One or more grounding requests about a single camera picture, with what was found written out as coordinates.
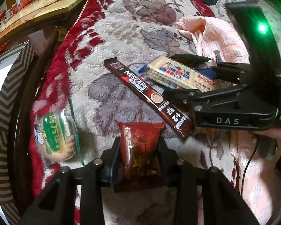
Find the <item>red foil snack packet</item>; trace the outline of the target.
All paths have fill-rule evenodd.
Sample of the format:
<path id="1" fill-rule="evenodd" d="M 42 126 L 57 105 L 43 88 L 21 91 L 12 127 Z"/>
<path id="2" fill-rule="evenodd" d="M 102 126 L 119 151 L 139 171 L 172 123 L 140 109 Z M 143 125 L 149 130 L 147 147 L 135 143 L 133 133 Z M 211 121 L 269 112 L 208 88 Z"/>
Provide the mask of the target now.
<path id="1" fill-rule="evenodd" d="M 165 123 L 116 122 L 120 131 L 120 153 L 128 180 L 153 176 L 155 152 Z"/>

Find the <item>dark wooden chair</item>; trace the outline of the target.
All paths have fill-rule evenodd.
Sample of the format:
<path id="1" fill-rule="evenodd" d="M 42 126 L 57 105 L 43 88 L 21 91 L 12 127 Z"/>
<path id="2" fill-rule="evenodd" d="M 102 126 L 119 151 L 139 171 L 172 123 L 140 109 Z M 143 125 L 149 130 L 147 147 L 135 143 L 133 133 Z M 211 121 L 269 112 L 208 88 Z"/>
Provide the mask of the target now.
<path id="1" fill-rule="evenodd" d="M 56 25 L 48 25 L 21 33 L 19 37 L 19 41 L 28 39 L 35 51 L 16 94 L 8 130 L 8 176 L 13 203 L 19 216 L 23 216 L 34 201 L 33 168 L 29 151 L 30 139 L 34 136 L 31 110 L 58 47 L 59 36 L 60 29 Z"/>

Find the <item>dark green wrapper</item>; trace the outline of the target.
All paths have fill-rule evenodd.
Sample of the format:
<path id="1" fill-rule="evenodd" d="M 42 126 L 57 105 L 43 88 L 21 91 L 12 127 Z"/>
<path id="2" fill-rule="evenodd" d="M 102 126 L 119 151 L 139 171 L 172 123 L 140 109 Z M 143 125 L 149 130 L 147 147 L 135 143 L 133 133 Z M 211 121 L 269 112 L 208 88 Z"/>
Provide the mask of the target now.
<path id="1" fill-rule="evenodd" d="M 198 67 L 199 65 L 205 64 L 206 62 L 212 60 L 209 57 L 184 53 L 172 55 L 170 58 L 191 68 Z"/>

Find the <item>brown Nescafe coffee stick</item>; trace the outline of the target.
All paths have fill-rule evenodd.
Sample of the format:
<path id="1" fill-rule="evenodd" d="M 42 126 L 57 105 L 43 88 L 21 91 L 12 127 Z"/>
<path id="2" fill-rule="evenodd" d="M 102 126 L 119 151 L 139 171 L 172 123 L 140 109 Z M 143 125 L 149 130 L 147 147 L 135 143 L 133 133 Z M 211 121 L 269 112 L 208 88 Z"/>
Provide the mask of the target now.
<path id="1" fill-rule="evenodd" d="M 188 139 L 192 133 L 191 122 L 180 110 L 117 58 L 106 59 L 103 63 L 106 68 L 154 110 L 182 139 Z"/>

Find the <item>pink quilted blanket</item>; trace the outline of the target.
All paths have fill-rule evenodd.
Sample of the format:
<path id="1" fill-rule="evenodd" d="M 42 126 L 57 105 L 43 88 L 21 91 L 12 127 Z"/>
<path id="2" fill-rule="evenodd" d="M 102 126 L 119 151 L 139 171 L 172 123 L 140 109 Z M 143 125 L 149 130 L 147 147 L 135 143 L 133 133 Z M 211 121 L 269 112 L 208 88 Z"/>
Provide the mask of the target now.
<path id="1" fill-rule="evenodd" d="M 202 16 L 185 16 L 176 24 L 176 29 L 186 38 L 191 39 L 197 54 L 210 57 L 214 50 L 219 50 L 227 62 L 249 61 L 245 44 L 237 31 L 228 22 Z M 276 156 L 265 160 L 255 154 L 248 169 L 245 164 L 253 152 L 257 134 L 245 130 L 231 130 L 230 152 L 245 175 L 243 197 L 252 209 L 260 224 L 269 222 L 272 215 L 281 209 L 281 148 Z"/>

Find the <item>cracker pack blue red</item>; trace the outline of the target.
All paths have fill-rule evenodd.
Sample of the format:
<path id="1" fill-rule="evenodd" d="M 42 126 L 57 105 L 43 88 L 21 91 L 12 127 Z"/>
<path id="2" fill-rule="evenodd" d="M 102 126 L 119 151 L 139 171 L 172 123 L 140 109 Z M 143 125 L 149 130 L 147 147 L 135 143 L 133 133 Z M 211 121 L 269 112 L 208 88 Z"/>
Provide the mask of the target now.
<path id="1" fill-rule="evenodd" d="M 159 56 L 143 66 L 138 73 L 171 89 L 197 89 L 201 92 L 219 89 L 212 79 L 165 56 Z"/>

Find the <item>green white cookie packet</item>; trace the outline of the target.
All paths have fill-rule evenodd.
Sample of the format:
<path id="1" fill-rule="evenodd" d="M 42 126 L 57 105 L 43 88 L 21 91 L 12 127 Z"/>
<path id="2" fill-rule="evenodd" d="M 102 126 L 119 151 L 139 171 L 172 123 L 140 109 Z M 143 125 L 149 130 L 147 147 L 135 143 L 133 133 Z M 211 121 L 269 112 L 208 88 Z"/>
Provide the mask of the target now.
<path id="1" fill-rule="evenodd" d="M 35 116 L 33 127 L 35 143 L 45 167 L 73 157 L 82 166 L 85 165 L 81 157 L 80 138 L 70 98 L 63 109 L 43 117 Z"/>

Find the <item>red floral plush blanket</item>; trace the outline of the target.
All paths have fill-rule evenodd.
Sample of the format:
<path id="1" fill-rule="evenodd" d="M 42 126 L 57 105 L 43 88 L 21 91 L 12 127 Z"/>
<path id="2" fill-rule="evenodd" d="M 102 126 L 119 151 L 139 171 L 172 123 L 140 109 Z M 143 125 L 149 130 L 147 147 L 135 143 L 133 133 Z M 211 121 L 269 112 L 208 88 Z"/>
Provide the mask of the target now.
<path id="1" fill-rule="evenodd" d="M 104 66 L 117 57 L 134 72 L 159 55 L 196 54 L 195 45 L 175 30 L 185 15 L 214 16 L 195 0 L 88 0 L 79 20 L 56 52 L 31 115 L 44 116 L 64 107 L 71 97 L 85 164 L 109 149 L 120 122 L 159 123 L 162 119 Z M 168 125 L 162 132 L 169 148 L 196 167 L 218 167 L 232 184 L 235 164 L 229 130 L 196 128 L 183 141 Z M 29 151 L 33 192 L 37 196 L 60 168 L 81 167 L 77 158 L 45 167 L 34 136 Z M 105 224 L 173 224 L 174 189 L 139 193 L 102 190 Z"/>

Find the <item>striped white storage box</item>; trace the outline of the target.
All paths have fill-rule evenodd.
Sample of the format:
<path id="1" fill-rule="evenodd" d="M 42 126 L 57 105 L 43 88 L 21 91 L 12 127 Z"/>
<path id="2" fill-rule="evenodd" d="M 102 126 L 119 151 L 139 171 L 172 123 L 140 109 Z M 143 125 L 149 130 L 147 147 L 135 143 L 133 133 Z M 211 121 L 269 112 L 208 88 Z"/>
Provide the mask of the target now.
<path id="1" fill-rule="evenodd" d="M 8 224 L 16 224 L 20 220 L 7 167 L 9 123 L 19 87 L 34 57 L 36 52 L 29 41 L 0 56 L 0 206 Z"/>

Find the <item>wooden coffee table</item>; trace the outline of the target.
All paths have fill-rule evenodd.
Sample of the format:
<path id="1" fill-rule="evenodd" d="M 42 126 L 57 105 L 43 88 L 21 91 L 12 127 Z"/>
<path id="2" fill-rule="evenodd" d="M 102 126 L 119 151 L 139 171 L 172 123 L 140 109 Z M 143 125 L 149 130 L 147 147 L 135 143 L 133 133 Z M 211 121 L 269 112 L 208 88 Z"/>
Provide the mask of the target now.
<path id="1" fill-rule="evenodd" d="M 0 28 L 0 46 L 32 27 L 56 19 L 65 20 L 86 0 L 36 0 L 21 9 Z"/>

